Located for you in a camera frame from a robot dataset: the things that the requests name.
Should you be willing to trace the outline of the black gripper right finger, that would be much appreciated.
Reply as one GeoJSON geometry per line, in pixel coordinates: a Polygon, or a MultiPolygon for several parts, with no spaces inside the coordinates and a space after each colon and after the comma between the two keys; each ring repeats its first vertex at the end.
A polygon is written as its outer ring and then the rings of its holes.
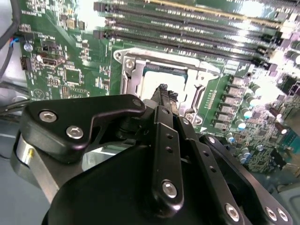
{"type": "Polygon", "coordinates": [[[288,211],[212,135],[177,117],[185,201],[171,225],[291,225],[288,211]]]}

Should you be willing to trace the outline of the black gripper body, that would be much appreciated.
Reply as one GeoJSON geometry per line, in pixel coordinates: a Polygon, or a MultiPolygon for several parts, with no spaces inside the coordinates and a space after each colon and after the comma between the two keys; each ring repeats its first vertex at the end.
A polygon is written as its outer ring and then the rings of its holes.
{"type": "MultiPolygon", "coordinates": [[[[175,120],[173,128],[177,131],[175,120]]],[[[188,158],[180,153],[182,181],[186,162],[188,158]]],[[[117,154],[64,184],[43,224],[169,225],[168,221],[183,208],[185,195],[178,211],[158,210],[145,194],[152,172],[149,150],[132,151],[125,155],[125,162],[117,154]]]]}

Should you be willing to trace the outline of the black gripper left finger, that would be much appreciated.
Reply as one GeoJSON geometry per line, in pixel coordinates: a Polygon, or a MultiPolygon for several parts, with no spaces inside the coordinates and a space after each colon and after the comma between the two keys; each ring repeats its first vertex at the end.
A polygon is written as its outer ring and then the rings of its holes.
{"type": "Polygon", "coordinates": [[[36,101],[23,110],[15,142],[46,198],[81,172],[85,153],[120,145],[118,157],[150,151],[153,168],[145,194],[160,211],[178,211],[184,201],[176,92],[159,85],[150,99],[131,94],[36,101]]]}

